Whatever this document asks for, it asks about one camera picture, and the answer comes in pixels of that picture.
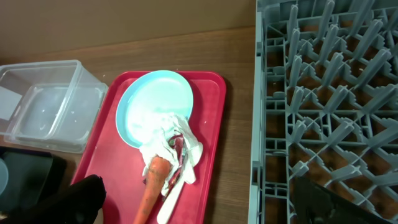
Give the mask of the clear plastic storage bin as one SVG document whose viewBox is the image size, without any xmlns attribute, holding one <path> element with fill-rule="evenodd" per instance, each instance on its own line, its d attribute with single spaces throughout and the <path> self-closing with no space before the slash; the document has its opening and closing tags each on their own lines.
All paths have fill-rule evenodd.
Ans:
<svg viewBox="0 0 398 224">
<path fill-rule="evenodd" d="M 8 143 L 80 154 L 108 86 L 78 60 L 1 66 L 1 136 Z"/>
</svg>

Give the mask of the red serving tray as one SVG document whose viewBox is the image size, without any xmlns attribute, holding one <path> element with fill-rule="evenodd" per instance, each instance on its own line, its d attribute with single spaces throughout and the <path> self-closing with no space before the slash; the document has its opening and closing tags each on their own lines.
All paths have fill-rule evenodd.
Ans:
<svg viewBox="0 0 398 224">
<path fill-rule="evenodd" d="M 197 179 L 193 184 L 183 186 L 169 223 L 199 224 L 205 219 L 226 83 L 214 72 L 181 71 L 180 74 L 193 90 L 189 125 L 203 144 L 203 153 L 194 168 Z M 141 153 L 128 146 L 116 129 L 119 100 L 128 86 L 143 75 L 144 71 L 125 72 L 112 82 L 72 180 L 76 183 L 91 174 L 102 177 L 106 190 L 105 223 L 132 223 L 145 189 Z"/>
</svg>

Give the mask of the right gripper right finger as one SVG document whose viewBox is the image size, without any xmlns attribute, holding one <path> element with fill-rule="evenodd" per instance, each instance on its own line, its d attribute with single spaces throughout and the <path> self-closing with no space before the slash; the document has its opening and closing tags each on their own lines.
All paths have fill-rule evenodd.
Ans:
<svg viewBox="0 0 398 224">
<path fill-rule="evenodd" d="M 293 205 L 299 224 L 390 224 L 305 177 L 294 180 Z"/>
</svg>

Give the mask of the grey dishwasher rack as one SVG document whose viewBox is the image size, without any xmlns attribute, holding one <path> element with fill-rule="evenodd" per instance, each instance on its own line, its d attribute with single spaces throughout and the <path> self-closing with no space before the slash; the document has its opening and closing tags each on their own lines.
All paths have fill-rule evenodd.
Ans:
<svg viewBox="0 0 398 224">
<path fill-rule="evenodd" d="M 305 177 L 397 222 L 397 2 L 258 1 L 249 223 Z"/>
</svg>

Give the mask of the white napkin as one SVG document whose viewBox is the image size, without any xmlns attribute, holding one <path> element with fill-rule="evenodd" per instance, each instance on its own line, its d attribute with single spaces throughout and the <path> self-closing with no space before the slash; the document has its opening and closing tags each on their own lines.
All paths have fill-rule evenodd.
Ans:
<svg viewBox="0 0 398 224">
<path fill-rule="evenodd" d="M 188 184 L 196 181 L 194 167 L 201 159 L 203 144 L 192 133 L 186 117 L 175 113 L 153 114 L 145 120 L 144 133 L 147 140 L 139 148 L 146 164 L 142 174 L 148 173 L 155 156 L 171 164 L 161 188 L 164 198 L 178 180 L 183 179 Z"/>
</svg>

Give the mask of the orange carrot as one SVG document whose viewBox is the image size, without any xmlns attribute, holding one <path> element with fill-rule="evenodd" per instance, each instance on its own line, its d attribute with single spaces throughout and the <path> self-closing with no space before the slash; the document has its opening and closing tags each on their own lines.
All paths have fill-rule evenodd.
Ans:
<svg viewBox="0 0 398 224">
<path fill-rule="evenodd" d="M 146 189 L 141 198 L 133 224 L 145 224 L 157 201 L 166 178 L 169 176 L 171 164 L 168 160 L 155 156 L 146 174 Z"/>
</svg>

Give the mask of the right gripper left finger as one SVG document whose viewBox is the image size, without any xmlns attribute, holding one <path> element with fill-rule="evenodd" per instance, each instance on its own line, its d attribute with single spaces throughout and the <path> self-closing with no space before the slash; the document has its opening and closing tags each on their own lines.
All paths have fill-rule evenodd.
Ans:
<svg viewBox="0 0 398 224">
<path fill-rule="evenodd" d="M 103 179 L 90 175 L 26 211 L 7 214 L 1 223 L 93 224 L 105 198 Z"/>
</svg>

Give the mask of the mint green bowl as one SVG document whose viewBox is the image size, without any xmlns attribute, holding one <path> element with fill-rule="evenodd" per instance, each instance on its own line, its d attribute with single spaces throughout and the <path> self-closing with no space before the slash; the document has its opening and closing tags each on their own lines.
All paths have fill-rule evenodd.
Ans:
<svg viewBox="0 0 398 224">
<path fill-rule="evenodd" d="M 2 194 L 9 180 L 9 171 L 6 163 L 0 159 L 0 194 Z"/>
</svg>

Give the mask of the red snack wrapper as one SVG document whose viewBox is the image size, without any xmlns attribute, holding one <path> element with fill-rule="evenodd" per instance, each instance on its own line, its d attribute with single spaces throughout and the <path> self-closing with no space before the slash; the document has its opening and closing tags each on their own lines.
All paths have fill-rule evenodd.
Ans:
<svg viewBox="0 0 398 224">
<path fill-rule="evenodd" d="M 142 176 L 146 177 L 151 160 L 155 156 L 168 160 L 171 164 L 169 176 L 165 180 L 161 194 L 166 198 L 180 177 L 183 168 L 183 160 L 186 153 L 185 139 L 183 134 L 175 133 L 172 135 L 155 134 L 151 140 L 143 144 L 139 151 L 142 154 L 145 166 Z"/>
</svg>

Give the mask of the black plastic tray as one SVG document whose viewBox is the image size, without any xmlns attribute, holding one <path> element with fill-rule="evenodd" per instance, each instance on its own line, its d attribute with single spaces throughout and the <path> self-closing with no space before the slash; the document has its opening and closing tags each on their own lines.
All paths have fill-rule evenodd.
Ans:
<svg viewBox="0 0 398 224">
<path fill-rule="evenodd" d="M 1 147 L 9 180 L 1 194 L 1 212 L 28 210 L 57 193 L 67 168 L 67 161 L 49 152 Z"/>
</svg>

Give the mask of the white plastic spoon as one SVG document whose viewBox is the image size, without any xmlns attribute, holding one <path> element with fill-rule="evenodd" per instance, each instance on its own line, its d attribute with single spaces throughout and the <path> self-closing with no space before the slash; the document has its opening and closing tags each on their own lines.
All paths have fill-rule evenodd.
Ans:
<svg viewBox="0 0 398 224">
<path fill-rule="evenodd" d="M 182 191 L 184 184 L 192 184 L 196 181 L 196 176 L 192 167 L 186 167 L 182 171 L 181 177 L 176 182 L 175 186 L 169 193 L 168 197 L 165 199 L 162 207 L 157 215 L 158 224 L 166 224 L 171 217 L 171 214 L 175 208 L 177 200 Z"/>
</svg>

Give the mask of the large light blue plate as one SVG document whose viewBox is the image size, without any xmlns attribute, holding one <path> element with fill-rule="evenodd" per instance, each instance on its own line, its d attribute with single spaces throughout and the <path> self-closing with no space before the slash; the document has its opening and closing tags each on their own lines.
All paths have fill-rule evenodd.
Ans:
<svg viewBox="0 0 398 224">
<path fill-rule="evenodd" d="M 138 148 L 146 143 L 160 116 L 175 113 L 191 117 L 193 91 L 188 81 L 177 72 L 149 72 L 123 93 L 116 110 L 116 128 L 120 138 Z"/>
</svg>

